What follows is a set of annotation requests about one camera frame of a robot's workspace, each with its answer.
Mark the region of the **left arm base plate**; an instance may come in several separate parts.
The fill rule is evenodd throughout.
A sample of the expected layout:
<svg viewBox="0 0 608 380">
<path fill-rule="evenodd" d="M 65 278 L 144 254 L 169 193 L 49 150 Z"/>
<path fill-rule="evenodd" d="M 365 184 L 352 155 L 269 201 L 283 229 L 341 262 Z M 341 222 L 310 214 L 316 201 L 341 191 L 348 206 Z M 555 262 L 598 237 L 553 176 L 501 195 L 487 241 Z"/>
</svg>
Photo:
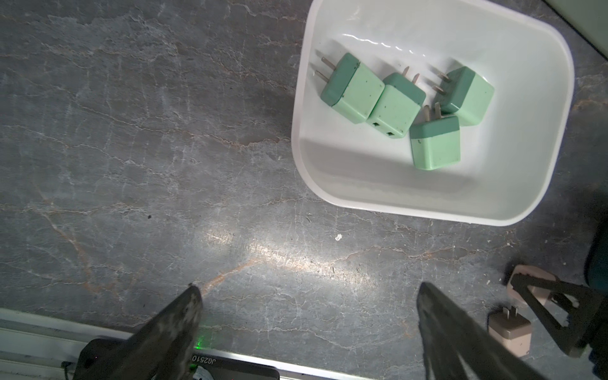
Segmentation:
<svg viewBox="0 0 608 380">
<path fill-rule="evenodd" d="M 193 379 L 202 380 L 279 380 L 275 367 L 194 353 L 191 358 Z"/>
</svg>

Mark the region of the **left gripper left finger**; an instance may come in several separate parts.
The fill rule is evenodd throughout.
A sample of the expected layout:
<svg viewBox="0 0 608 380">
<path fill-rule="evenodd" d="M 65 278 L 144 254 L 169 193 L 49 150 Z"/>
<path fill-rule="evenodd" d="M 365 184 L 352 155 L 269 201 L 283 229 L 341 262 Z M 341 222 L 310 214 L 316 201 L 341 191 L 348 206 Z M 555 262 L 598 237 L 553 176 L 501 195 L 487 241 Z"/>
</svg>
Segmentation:
<svg viewBox="0 0 608 380">
<path fill-rule="evenodd" d="M 75 379 L 191 379 L 203 313 L 191 286 L 127 340 L 97 338 L 82 349 Z"/>
</svg>

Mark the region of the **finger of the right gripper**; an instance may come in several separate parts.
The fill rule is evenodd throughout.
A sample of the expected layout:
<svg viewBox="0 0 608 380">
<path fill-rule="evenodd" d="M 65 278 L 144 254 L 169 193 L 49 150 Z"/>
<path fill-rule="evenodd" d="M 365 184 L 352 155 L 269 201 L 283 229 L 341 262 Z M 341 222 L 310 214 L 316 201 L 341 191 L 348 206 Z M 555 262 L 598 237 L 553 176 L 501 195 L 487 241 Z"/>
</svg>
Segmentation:
<svg viewBox="0 0 608 380">
<path fill-rule="evenodd" d="M 511 283 L 563 353 L 579 358 L 589 348 L 592 358 L 606 356 L 605 294 L 583 285 L 522 274 L 514 275 Z M 549 301 L 565 316 L 558 318 L 551 313 L 530 293 L 529 286 L 549 290 Z"/>
</svg>

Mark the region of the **pink plug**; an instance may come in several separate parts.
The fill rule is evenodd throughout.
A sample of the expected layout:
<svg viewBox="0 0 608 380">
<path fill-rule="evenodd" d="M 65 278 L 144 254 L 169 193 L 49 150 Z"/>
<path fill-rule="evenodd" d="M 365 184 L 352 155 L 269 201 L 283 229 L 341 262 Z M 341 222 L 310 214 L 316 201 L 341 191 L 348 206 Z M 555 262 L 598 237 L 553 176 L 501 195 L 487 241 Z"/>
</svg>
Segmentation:
<svg viewBox="0 0 608 380">
<path fill-rule="evenodd" d="M 516 307 L 504 307 L 488 317 L 488 333 L 516 357 L 530 353 L 532 324 Z"/>
<path fill-rule="evenodd" d="M 551 272 L 547 272 L 544 269 L 541 269 L 539 267 L 536 266 L 532 266 L 532 265 L 526 265 L 526 264 L 518 264 L 514 267 L 514 269 L 511 272 L 511 276 L 508 280 L 507 283 L 507 293 L 508 296 L 513 299 L 516 300 L 519 304 L 526 306 L 527 303 L 526 301 L 523 299 L 523 297 L 521 296 L 521 294 L 519 294 L 512 286 L 512 278 L 514 275 L 518 275 L 518 274 L 522 274 L 522 275 L 526 275 L 526 276 L 532 276 L 535 278 L 540 278 L 540 279 L 544 279 L 544 280 L 550 280 L 550 281 L 559 281 L 560 279 L 552 274 Z M 538 288 L 536 286 L 529 286 L 528 287 L 530 293 L 538 300 L 538 302 L 540 302 L 543 306 L 546 305 L 546 302 L 549 300 L 549 295 L 550 295 L 550 291 L 544 288 Z"/>
</svg>

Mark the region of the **green plug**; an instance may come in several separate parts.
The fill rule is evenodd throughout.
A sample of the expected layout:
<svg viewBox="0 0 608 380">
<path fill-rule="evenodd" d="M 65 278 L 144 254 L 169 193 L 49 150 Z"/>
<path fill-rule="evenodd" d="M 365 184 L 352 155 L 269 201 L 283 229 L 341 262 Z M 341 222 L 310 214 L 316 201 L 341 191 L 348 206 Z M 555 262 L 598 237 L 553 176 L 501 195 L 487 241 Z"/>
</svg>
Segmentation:
<svg viewBox="0 0 608 380">
<path fill-rule="evenodd" d="M 435 102 L 443 115 L 459 119 L 462 127 L 479 125 L 485 117 L 495 93 L 495 87 L 468 66 L 441 74 L 435 90 Z"/>
<path fill-rule="evenodd" d="M 411 126 L 409 130 L 413 164 L 417 169 L 430 171 L 461 161 L 459 119 L 444 117 L 438 102 L 434 104 L 434 113 L 432 120 L 430 106 L 424 106 L 424 122 Z"/>
<path fill-rule="evenodd" d="M 353 124 L 366 122 L 385 90 L 385 83 L 351 53 L 345 53 L 337 64 L 324 56 L 321 61 L 332 70 L 330 76 L 315 71 L 326 82 L 321 100 Z"/>
<path fill-rule="evenodd" d="M 405 137 L 427 97 L 416 85 L 420 75 L 410 81 L 408 71 L 407 66 L 401 74 L 395 72 L 383 79 L 385 88 L 367 119 L 370 126 L 391 139 Z"/>
</svg>

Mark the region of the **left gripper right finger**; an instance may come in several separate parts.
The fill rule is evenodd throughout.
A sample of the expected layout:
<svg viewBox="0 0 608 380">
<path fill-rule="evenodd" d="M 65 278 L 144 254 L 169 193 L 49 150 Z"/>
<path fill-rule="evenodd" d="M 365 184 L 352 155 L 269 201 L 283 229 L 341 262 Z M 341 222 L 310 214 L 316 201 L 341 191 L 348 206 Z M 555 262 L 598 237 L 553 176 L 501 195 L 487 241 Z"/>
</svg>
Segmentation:
<svg viewBox="0 0 608 380">
<path fill-rule="evenodd" d="M 425 378 L 467 379 L 467 364 L 479 379 L 542 379 L 535 369 L 496 342 L 433 283 L 416 297 Z"/>
</svg>

